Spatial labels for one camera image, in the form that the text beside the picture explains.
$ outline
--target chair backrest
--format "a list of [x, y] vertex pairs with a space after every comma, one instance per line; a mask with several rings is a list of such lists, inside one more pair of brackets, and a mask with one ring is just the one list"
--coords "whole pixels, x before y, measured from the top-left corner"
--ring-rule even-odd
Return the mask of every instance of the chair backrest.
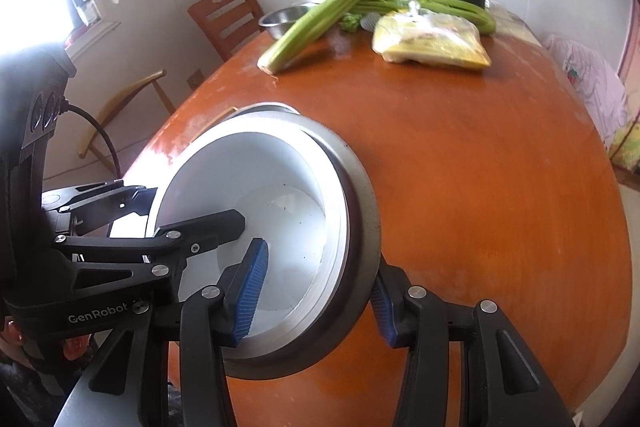
[[[225, 10], [225, 7], [234, 1], [236, 0], [201, 0], [187, 10], [225, 62], [231, 58], [234, 48], [240, 42], [262, 30], [258, 25], [258, 19], [264, 13], [258, 1], [243, 0], [240, 4]], [[249, 14], [253, 16], [250, 20], [238, 28], [233, 28], [235, 23]]]
[[[130, 84], [130, 86], [125, 87], [116, 95], [114, 95], [111, 99], [107, 101], [107, 103], [103, 106], [103, 108], [98, 112], [98, 115], [95, 117], [95, 120], [100, 123], [101, 126], [105, 127], [111, 120], [113, 120], [116, 115], [123, 110], [126, 105], [133, 100], [133, 98], [146, 86], [151, 84], [154, 86], [158, 97], [160, 98], [162, 105], [166, 108], [169, 114], [173, 114], [175, 112], [175, 106], [171, 99], [166, 95], [162, 87], [158, 84], [158, 79], [166, 76], [166, 70], [156, 71], [156, 73], [150, 74], [141, 80]], [[98, 132], [94, 128], [90, 128], [87, 133], [82, 138], [82, 142], [78, 149], [78, 156], [80, 158], [84, 158], [88, 151], [93, 150], [94, 140], [97, 138]]]

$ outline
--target celery bunch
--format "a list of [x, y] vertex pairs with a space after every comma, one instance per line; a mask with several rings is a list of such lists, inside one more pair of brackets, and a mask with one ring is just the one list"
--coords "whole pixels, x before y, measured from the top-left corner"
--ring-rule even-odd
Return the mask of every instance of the celery bunch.
[[361, 20], [362, 20], [362, 15], [357, 15], [355, 13], [347, 13], [344, 15], [344, 17], [340, 21], [340, 29], [343, 32], [355, 33], [360, 29]]
[[495, 19], [489, 12], [475, 4], [460, 0], [361, 0], [350, 12], [362, 15], [375, 12], [386, 15], [392, 11], [406, 9], [410, 1], [416, 1], [421, 8], [432, 12], [465, 18], [478, 28], [481, 35], [495, 32]]
[[312, 8], [274, 42], [258, 59], [258, 67], [268, 74], [276, 74], [309, 44], [320, 38], [342, 16], [351, 11], [359, 0], [326, 0]]

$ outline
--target stainless steel bowl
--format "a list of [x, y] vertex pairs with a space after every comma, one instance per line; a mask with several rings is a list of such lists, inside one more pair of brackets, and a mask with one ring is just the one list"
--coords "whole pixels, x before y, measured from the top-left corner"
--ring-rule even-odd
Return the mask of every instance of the stainless steel bowl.
[[311, 8], [311, 6], [290, 6], [282, 10], [276, 10], [261, 17], [258, 24], [265, 28], [269, 35], [277, 41]]
[[326, 0], [299, 0], [295, 3], [297, 6], [318, 6]]

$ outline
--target wooden table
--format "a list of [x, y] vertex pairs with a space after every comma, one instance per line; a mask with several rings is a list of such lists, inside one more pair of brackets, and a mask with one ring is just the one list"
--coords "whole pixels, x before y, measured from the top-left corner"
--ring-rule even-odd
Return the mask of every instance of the wooden table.
[[[292, 105], [335, 131], [367, 169], [389, 263], [445, 300], [497, 301], [566, 405], [579, 406], [625, 345], [631, 261], [607, 156], [546, 51], [487, 38], [494, 63], [479, 74], [387, 64], [371, 51], [370, 34], [334, 31], [273, 78], [255, 66], [270, 43], [261, 35], [216, 71], [126, 181], [155, 186], [231, 105]], [[238, 423], [389, 426], [404, 356], [386, 348], [367, 309], [337, 349], [302, 373], [230, 379]], [[459, 358], [451, 360], [455, 373]], [[454, 373], [449, 425], [458, 416]]]

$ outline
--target pink cloth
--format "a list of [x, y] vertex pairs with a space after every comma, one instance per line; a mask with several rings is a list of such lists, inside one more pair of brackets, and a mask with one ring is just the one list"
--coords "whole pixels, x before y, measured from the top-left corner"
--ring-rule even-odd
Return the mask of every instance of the pink cloth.
[[604, 145], [628, 121], [625, 86], [604, 58], [593, 50], [556, 35], [544, 42], [584, 103]]

